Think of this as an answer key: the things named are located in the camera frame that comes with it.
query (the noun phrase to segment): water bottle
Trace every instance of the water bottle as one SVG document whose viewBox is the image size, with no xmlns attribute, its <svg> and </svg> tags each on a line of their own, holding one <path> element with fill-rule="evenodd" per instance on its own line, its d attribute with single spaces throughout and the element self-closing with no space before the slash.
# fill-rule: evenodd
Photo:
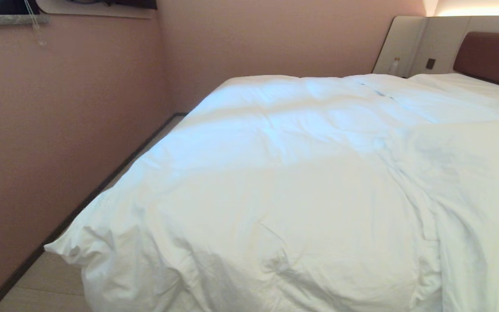
<svg viewBox="0 0 499 312">
<path fill-rule="evenodd" d="M 400 58 L 396 57 L 394 59 L 394 63 L 392 63 L 392 65 L 390 65 L 390 69 L 388 70 L 388 75 L 397 76 L 399 66 L 400 66 Z"/>
</svg>

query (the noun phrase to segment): pillow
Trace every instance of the pillow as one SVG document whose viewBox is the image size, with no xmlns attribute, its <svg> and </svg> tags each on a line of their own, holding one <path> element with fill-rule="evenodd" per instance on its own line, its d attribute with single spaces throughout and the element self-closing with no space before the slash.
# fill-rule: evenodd
<svg viewBox="0 0 499 312">
<path fill-rule="evenodd" d="M 499 85 L 458 73 L 415 75 L 411 81 L 451 93 L 473 103 L 499 109 Z"/>
<path fill-rule="evenodd" d="M 499 312 L 499 122 L 397 130 L 384 147 L 414 207 L 435 216 L 444 311 Z"/>
</svg>

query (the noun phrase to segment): white duvet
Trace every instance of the white duvet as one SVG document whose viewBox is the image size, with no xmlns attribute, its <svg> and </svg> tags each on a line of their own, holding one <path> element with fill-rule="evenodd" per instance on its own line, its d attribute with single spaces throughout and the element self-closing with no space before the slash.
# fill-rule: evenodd
<svg viewBox="0 0 499 312">
<path fill-rule="evenodd" d="M 409 136 L 386 135 L 488 121 L 386 75 L 231 79 L 46 249 L 82 267 L 97 312 L 499 312 L 499 219 L 429 189 L 460 180 L 414 176 Z"/>
</svg>

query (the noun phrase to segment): headboard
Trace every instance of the headboard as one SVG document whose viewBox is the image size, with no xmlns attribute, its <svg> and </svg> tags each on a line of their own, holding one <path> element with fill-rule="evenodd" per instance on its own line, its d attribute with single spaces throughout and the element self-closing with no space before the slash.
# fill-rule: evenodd
<svg viewBox="0 0 499 312">
<path fill-rule="evenodd" d="M 499 84 L 499 33 L 468 33 L 454 71 Z"/>
</svg>

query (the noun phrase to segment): window sill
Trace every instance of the window sill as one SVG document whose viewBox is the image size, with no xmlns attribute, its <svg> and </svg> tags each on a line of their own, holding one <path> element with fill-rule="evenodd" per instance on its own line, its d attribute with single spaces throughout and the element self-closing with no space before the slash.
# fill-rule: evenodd
<svg viewBox="0 0 499 312">
<path fill-rule="evenodd" d="M 38 23 L 49 23 L 49 16 L 47 14 L 36 15 Z M 32 24 L 29 15 L 0 15 L 0 25 L 23 25 Z"/>
</svg>

